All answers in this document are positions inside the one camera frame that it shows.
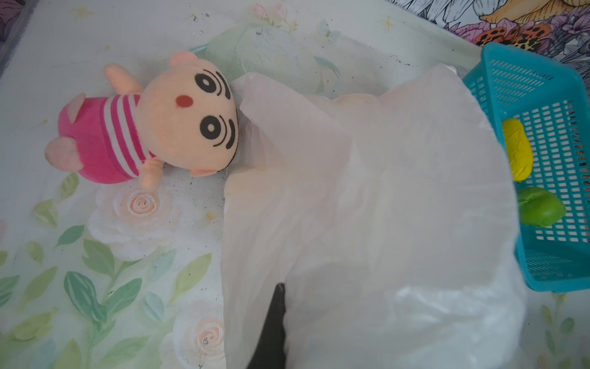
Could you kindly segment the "green fruit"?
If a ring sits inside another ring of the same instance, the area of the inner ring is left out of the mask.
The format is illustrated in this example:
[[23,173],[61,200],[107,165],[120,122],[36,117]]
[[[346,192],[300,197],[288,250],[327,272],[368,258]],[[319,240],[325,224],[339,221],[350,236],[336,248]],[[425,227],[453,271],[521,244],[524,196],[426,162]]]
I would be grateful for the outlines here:
[[521,188],[517,192],[520,223],[547,228],[560,221],[567,209],[559,197],[543,188]]

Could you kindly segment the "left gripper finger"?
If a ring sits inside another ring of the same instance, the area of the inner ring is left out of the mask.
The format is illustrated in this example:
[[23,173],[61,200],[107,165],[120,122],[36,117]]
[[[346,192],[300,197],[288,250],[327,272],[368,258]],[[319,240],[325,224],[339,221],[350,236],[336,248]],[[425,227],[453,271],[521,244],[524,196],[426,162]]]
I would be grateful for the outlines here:
[[258,345],[247,369],[285,369],[285,285],[277,284],[270,301]]

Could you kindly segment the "yellow fruit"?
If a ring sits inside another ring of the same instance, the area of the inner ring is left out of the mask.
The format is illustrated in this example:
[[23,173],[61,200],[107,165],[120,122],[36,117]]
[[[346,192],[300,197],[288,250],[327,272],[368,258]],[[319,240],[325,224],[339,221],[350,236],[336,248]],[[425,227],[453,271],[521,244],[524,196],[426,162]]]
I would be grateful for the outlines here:
[[523,182],[531,175],[534,163],[532,146],[524,125],[518,119],[508,118],[502,122],[502,131],[513,180]]

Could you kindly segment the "white plastic bag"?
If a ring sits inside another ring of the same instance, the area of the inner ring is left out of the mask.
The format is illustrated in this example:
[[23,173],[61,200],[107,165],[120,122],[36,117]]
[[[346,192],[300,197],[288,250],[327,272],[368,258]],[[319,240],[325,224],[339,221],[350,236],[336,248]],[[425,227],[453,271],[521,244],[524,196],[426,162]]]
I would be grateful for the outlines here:
[[381,96],[233,82],[224,189],[227,367],[254,356],[275,287],[288,368],[501,368],[526,310],[505,152],[446,65]]

